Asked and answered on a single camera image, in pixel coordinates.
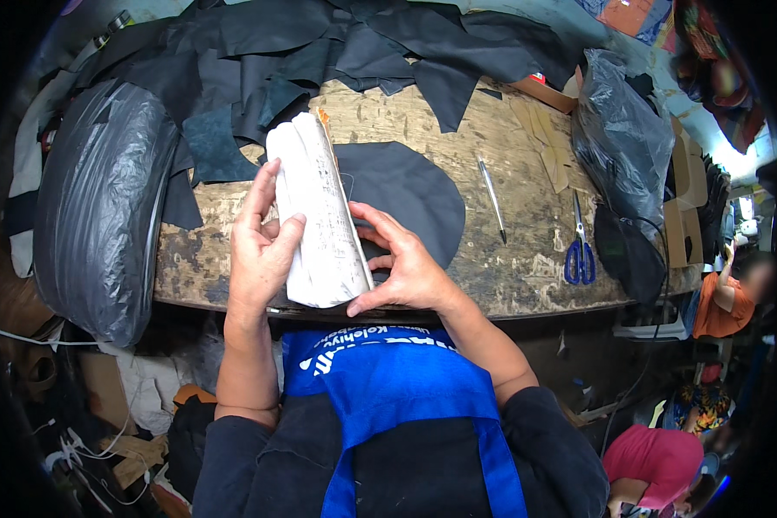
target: scissors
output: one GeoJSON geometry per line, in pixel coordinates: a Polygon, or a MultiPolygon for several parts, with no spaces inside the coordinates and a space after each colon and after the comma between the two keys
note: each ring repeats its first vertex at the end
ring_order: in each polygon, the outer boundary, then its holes
{"type": "Polygon", "coordinates": [[[578,192],[572,192],[572,206],[576,213],[576,239],[567,249],[564,260],[564,280],[570,284],[591,284],[596,280],[596,260],[587,239],[584,237],[584,223],[581,222],[581,206],[578,204],[578,192]]]}

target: ballpoint pen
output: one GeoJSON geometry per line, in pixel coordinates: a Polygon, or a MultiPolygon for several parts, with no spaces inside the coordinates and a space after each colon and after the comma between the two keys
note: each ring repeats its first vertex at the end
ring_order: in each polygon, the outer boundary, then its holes
{"type": "Polygon", "coordinates": [[[490,172],[486,170],[486,164],[484,158],[478,155],[478,168],[480,174],[484,177],[484,183],[486,183],[486,189],[490,193],[490,199],[492,200],[492,206],[495,207],[495,215],[498,218],[498,227],[500,228],[500,238],[504,240],[504,246],[506,246],[506,229],[504,228],[504,218],[500,215],[500,208],[498,207],[498,198],[495,196],[495,188],[492,186],[492,178],[490,178],[490,172]]]}

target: dark shirt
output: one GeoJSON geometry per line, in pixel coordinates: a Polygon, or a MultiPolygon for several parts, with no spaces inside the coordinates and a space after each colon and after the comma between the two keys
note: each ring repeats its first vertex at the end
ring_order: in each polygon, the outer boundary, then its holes
{"type": "MultiPolygon", "coordinates": [[[[520,390],[501,427],[530,518],[601,516],[609,485],[598,456],[547,388],[520,390]]],[[[342,451],[325,394],[288,397],[270,433],[237,416],[207,429],[193,511],[208,516],[319,516],[342,451]]],[[[358,516],[491,516],[468,418],[402,423],[354,449],[358,516]]]]}

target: wooden board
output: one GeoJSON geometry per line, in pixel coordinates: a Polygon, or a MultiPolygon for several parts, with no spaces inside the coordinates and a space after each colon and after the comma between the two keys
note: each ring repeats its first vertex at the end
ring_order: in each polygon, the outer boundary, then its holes
{"type": "MultiPolygon", "coordinates": [[[[572,191],[581,202],[585,232],[595,253],[593,218],[596,190],[569,153],[570,187],[553,192],[541,159],[544,149],[529,135],[509,108],[513,97],[523,98],[549,115],[553,129],[569,146],[570,117],[503,85],[487,83],[504,94],[498,100],[474,93],[456,133],[440,133],[437,121],[416,86],[386,97],[378,89],[359,94],[337,80],[322,86],[311,99],[331,117],[333,143],[396,140],[422,153],[455,181],[466,203],[466,226],[455,259],[447,269],[455,282],[483,312],[494,319],[586,311],[630,302],[619,283],[597,262],[597,280],[589,286],[570,285],[563,264],[573,239],[575,221],[572,191]],[[494,210],[478,172],[477,153],[483,154],[496,183],[509,246],[501,242],[494,210]]],[[[254,160],[256,145],[243,148],[254,160]]],[[[205,225],[184,231],[161,225],[155,268],[155,300],[224,311],[230,276],[230,230],[250,182],[198,185],[194,192],[205,225]]],[[[671,272],[672,294],[699,289],[700,268],[671,272]]],[[[287,300],[284,289],[272,301],[273,313],[292,316],[336,315],[339,308],[321,312],[287,300]]]]}

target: pink shirt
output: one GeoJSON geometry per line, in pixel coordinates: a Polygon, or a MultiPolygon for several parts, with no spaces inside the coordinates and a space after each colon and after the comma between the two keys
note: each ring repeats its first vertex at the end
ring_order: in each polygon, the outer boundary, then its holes
{"type": "Polygon", "coordinates": [[[694,482],[703,456],[702,444],[690,433],[634,424],[613,441],[601,463],[610,483],[620,478],[650,483],[639,506],[662,509],[694,482]]]}

